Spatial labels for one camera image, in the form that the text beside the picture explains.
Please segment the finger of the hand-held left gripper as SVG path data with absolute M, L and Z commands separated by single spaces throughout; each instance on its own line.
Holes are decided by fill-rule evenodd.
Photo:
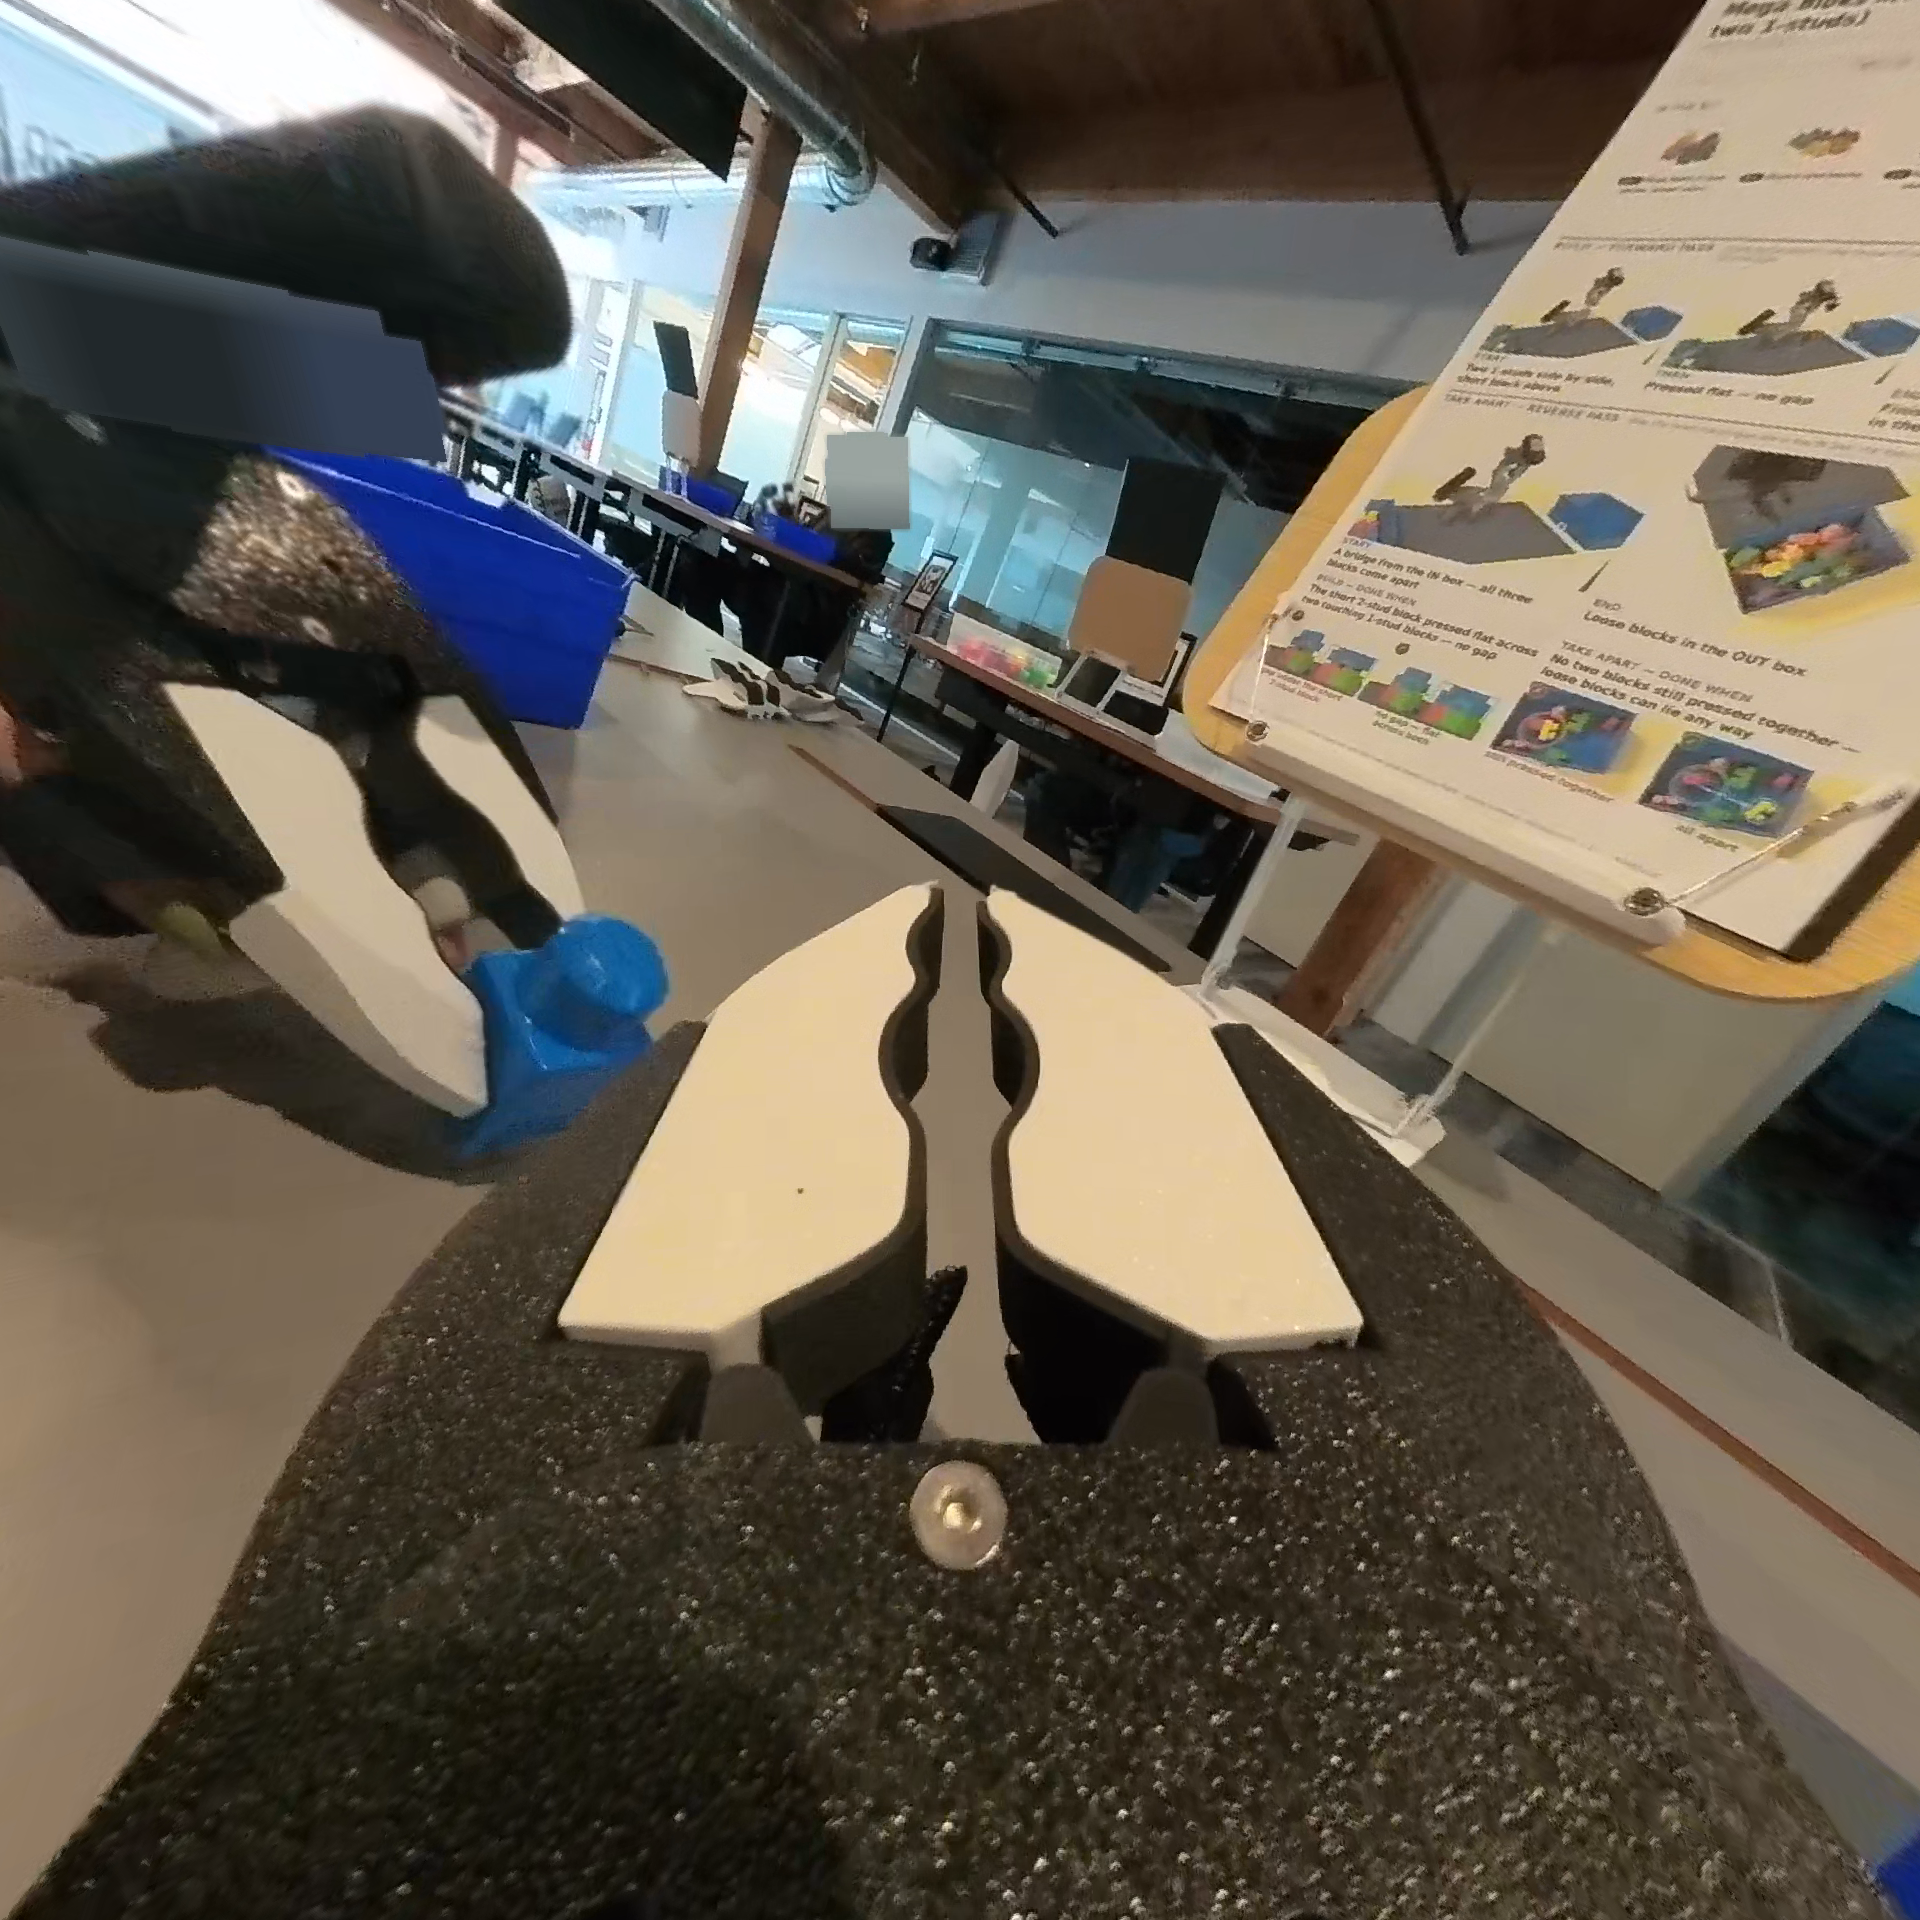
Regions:
M 546 950 L 581 915 L 581 880 L 546 781 L 462 692 L 427 692 L 370 724 L 368 836 L 453 956 Z
M 167 692 L 280 865 L 280 889 L 247 904 L 228 938 L 395 1093 L 474 1116 L 484 1102 L 480 1002 L 379 865 L 340 749 L 240 687 L 172 685 Z

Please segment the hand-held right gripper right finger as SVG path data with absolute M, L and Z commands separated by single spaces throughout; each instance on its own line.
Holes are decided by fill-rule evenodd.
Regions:
M 980 904 L 1005 1324 L 1086 1310 L 1183 1355 L 1357 1345 L 1226 1032 L 1160 974 L 1015 889 Z

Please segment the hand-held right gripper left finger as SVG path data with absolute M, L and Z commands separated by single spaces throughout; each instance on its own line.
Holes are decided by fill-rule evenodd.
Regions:
M 940 934 L 940 881 L 905 881 L 710 1015 L 563 1298 L 563 1339 L 714 1368 L 876 1368 L 916 1339 Z

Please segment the blue plastic bin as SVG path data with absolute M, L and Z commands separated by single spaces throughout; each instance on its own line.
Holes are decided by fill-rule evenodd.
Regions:
M 280 461 L 350 508 L 516 724 L 586 724 L 631 569 L 424 461 L 309 448 L 280 448 Z

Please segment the blue one-stud mega block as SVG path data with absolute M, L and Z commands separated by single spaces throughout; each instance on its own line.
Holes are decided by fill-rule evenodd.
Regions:
M 484 1102 L 448 1121 L 453 1164 L 563 1138 L 636 1052 L 668 995 L 656 938 L 616 915 L 576 915 L 546 950 L 474 956 Z

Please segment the clear acrylic stand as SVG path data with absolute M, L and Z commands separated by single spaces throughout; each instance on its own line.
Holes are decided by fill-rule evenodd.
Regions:
M 1316 825 L 1320 836 L 1320 820 L 1309 820 L 1309 797 L 1301 789 L 1286 789 L 1280 797 L 1280 814 L 1279 814 L 1279 825 L 1267 825 L 1267 838 L 1266 838 L 1266 851 L 1250 857 L 1250 871 L 1246 871 L 1246 881 L 1235 881 L 1235 898 L 1234 898 L 1234 908 L 1226 908 L 1226 925 L 1208 934 L 1195 934 L 1195 956 L 1208 960 L 1208 984 L 1234 984 L 1234 960 L 1235 960 L 1235 950 L 1246 950 L 1246 927 L 1250 927 L 1250 908 L 1266 904 L 1266 889 L 1279 881 L 1279 871 L 1280 871 L 1280 857 L 1286 857 L 1286 849 L 1297 849 L 1297 836 L 1301 825 Z M 1332 1041 L 1332 1032 L 1342 1032 L 1342 1015 L 1345 1015 L 1345 1002 L 1357 995 L 1357 984 L 1370 979 L 1370 966 L 1380 966 L 1380 956 L 1383 950 L 1394 950 L 1394 927 L 1401 927 L 1401 915 L 1427 898 L 1427 880 L 1408 880 L 1408 881 L 1351 881 L 1357 889 L 1357 908 L 1351 908 L 1351 925 L 1328 925 L 1320 927 L 1320 956 L 1328 956 L 1328 966 L 1320 974 L 1297 974 L 1286 979 L 1286 994 L 1297 994 L 1297 1002 L 1309 1012 L 1309 1015 L 1286 1015 L 1280 1002 L 1280 1015 L 1286 1025 L 1301 1025 L 1301 1032 L 1316 1032 L 1316 1036 L 1328 1036 Z M 1532 956 L 1549 956 L 1549 950 L 1563 950 L 1564 938 L 1564 925 L 1549 925 L 1549 915 L 1532 915 L 1525 934 L 1514 934 L 1514 950 L 1502 950 L 1502 960 L 1492 966 L 1492 995 L 1481 1002 L 1481 1015 L 1470 1015 L 1470 1032 L 1456 1036 L 1456 1047 L 1451 1047 L 1451 1058 L 1443 1068 L 1443 1080 L 1427 1089 L 1427 1093 L 1408 1093 L 1412 1098 L 1412 1111 L 1447 1111 L 1447 1098 L 1468 1089 L 1468 1075 L 1470 1075 L 1470 1052 L 1487 1047 L 1487 1036 L 1502 1025 L 1502 1012 L 1514 1002 L 1514 994 L 1525 994 L 1525 974 L 1527 974 L 1527 960 Z

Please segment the black flat pad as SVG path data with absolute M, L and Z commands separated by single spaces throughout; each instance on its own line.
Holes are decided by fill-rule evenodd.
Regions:
M 971 825 L 963 814 L 935 814 L 935 810 L 894 810 L 894 805 L 876 805 L 876 820 L 894 825 L 931 857 L 940 857 L 980 898 L 1012 889 L 1012 898 L 1047 908 L 1054 925 L 1129 956 L 1137 966 L 1171 974 L 1171 960 L 1156 950 L 1142 950 L 1126 925 L 1108 925 L 1092 904 L 1080 904 L 1074 889 L 1044 880 L 1024 851 L 1000 849 L 984 825 Z

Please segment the brown wooden desk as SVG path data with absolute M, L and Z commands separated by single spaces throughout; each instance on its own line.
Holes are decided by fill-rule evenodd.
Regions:
M 876 740 L 946 746 L 963 805 L 1000 814 L 1015 797 L 1024 820 L 1044 820 L 1044 851 L 1054 865 L 1092 857 L 1092 881 L 1114 898 L 1126 898 L 1129 851 L 1156 865 L 1175 838 L 1156 889 L 1197 904 L 1208 934 L 1280 814 L 1280 789 L 1208 749 L 1183 705 L 1142 740 L 1054 698 L 1054 687 L 1000 685 L 940 639 L 905 639 Z

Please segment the small wooden display board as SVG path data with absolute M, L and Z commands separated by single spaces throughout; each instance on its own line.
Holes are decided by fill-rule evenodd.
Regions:
M 1195 659 L 1190 604 L 1195 580 L 1100 554 L 1066 618 L 1054 698 L 1156 740 Z

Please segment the black ceiling panel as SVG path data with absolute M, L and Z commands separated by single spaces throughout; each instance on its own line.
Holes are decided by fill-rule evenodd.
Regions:
M 730 170 L 748 79 L 648 0 L 494 0 L 516 29 L 516 79 L 547 110 L 642 128 L 710 177 Z

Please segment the printed instruction sheet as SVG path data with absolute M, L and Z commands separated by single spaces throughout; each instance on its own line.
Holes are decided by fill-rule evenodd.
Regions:
M 1915 825 L 1920 11 L 1703 6 L 1213 692 L 1636 950 L 1817 960 Z

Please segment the wooden support post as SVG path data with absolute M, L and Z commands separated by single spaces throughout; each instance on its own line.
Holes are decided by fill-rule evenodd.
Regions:
M 730 405 L 737 405 L 737 374 L 751 355 L 770 253 L 786 232 L 790 211 L 790 177 L 805 158 L 805 131 L 751 98 L 751 150 L 748 150 L 748 185 L 726 232 L 726 266 L 717 293 L 710 308 L 710 355 L 699 355 L 699 425 L 693 425 L 693 475 L 714 475 L 726 454 Z

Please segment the metal ceiling duct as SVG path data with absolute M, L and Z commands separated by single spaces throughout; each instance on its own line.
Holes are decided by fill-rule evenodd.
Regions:
M 868 204 L 876 158 L 832 42 L 777 0 L 710 0 L 710 53 L 830 166 L 830 204 Z

